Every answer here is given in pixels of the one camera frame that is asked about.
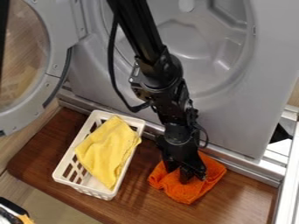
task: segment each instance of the cable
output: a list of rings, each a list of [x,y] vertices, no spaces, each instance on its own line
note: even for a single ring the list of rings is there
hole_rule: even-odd
[[[43,103],[44,108],[46,108],[46,106],[49,105],[49,103],[52,101],[52,99],[54,99],[55,95],[58,93],[58,91],[60,90],[62,85],[65,83],[65,80],[66,80],[66,77],[67,77],[67,72],[68,72],[68,69],[71,65],[72,53],[73,53],[73,48],[72,47],[68,48],[67,52],[66,52],[66,63],[65,63],[65,66],[63,67],[63,71],[62,71],[62,74],[60,76],[59,83],[57,84],[56,88],[53,90],[52,94]]]
[[[126,105],[129,111],[133,113],[137,113],[138,111],[142,109],[146,109],[148,106],[150,106],[150,102],[147,101],[143,104],[140,104],[138,106],[130,106],[124,96],[122,95],[121,91],[118,89],[115,79],[115,68],[114,68],[114,51],[115,51],[115,36],[117,31],[117,25],[118,25],[118,12],[115,13],[113,23],[112,23],[112,29],[110,32],[110,38],[108,43],[108,71],[112,83],[112,87],[117,93],[117,95],[121,98],[123,103]]]
[[[210,139],[209,139],[209,136],[207,134],[207,131],[205,130],[204,127],[200,126],[197,122],[194,123],[194,128],[197,129],[200,132],[203,132],[205,134],[205,144],[204,145],[200,145],[200,143],[197,143],[197,141],[195,140],[196,138],[194,138],[195,140],[195,144],[201,148],[201,149],[204,149],[206,148],[206,146],[208,146],[208,144],[210,143]]]

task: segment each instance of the gray washing machine panel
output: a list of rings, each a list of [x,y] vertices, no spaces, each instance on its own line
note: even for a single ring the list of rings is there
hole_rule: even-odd
[[[107,70],[112,13],[105,1],[83,1],[88,35],[75,46],[69,80],[78,96],[129,113]],[[213,144],[260,158],[295,85],[299,68],[296,0],[149,0],[163,42],[183,63],[199,122]],[[122,30],[115,43],[119,89],[140,103],[128,77],[134,54]],[[159,123],[151,109],[135,116]]]

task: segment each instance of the black cable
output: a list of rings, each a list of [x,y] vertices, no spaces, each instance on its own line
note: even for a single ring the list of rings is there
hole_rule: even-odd
[[[70,65],[71,65],[72,53],[73,53],[73,48],[72,47],[68,48],[67,52],[66,52],[66,63],[65,63],[65,66],[62,70],[62,74],[60,76],[59,83],[57,84],[56,88],[53,90],[51,95],[48,97],[48,99],[46,99],[45,102],[43,103],[44,108],[46,108],[50,104],[50,102],[54,99],[54,97],[56,96],[56,94],[58,93],[60,88],[65,83],[66,77],[67,77],[67,72],[68,72],[68,69],[70,68]]]
[[[0,0],[0,84],[2,81],[5,36],[6,36],[6,28],[8,23],[9,10],[10,10],[10,0]]]
[[[122,95],[121,91],[117,87],[116,79],[115,79],[115,68],[114,68],[115,37],[116,37],[117,25],[118,25],[118,13],[116,12],[114,15],[112,29],[110,32],[110,38],[108,43],[108,71],[109,71],[112,87],[117,93],[117,95],[121,98],[121,100],[126,105],[129,111],[133,113],[137,113],[138,111],[142,109],[146,109],[148,106],[150,106],[150,102],[147,101],[138,106],[131,107],[126,101],[126,99],[124,98],[124,96]]]
[[[209,136],[208,136],[208,134],[207,134],[207,131],[205,130],[204,127],[200,126],[197,122],[194,123],[194,128],[197,129],[197,130],[199,131],[199,133],[200,133],[200,132],[203,132],[203,133],[205,134],[205,144],[204,144],[204,145],[201,145],[200,143],[197,143],[196,140],[195,140],[195,144],[196,144],[199,148],[201,148],[201,149],[206,148],[206,146],[208,146],[208,144],[210,143],[210,138],[209,138]]]

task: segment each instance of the door glass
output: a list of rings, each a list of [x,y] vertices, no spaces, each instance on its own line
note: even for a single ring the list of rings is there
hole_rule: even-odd
[[[38,15],[22,0],[10,0],[0,83],[0,112],[18,105],[38,85],[49,41]]]

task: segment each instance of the orange cloth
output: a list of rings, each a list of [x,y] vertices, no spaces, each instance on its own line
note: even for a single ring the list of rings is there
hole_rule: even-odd
[[[179,169],[167,173],[162,161],[149,175],[149,184],[156,189],[164,189],[165,193],[175,201],[190,205],[211,190],[226,174],[224,165],[206,156],[203,152],[198,154],[206,167],[206,178],[204,181],[194,177],[188,184],[182,185],[179,182]]]

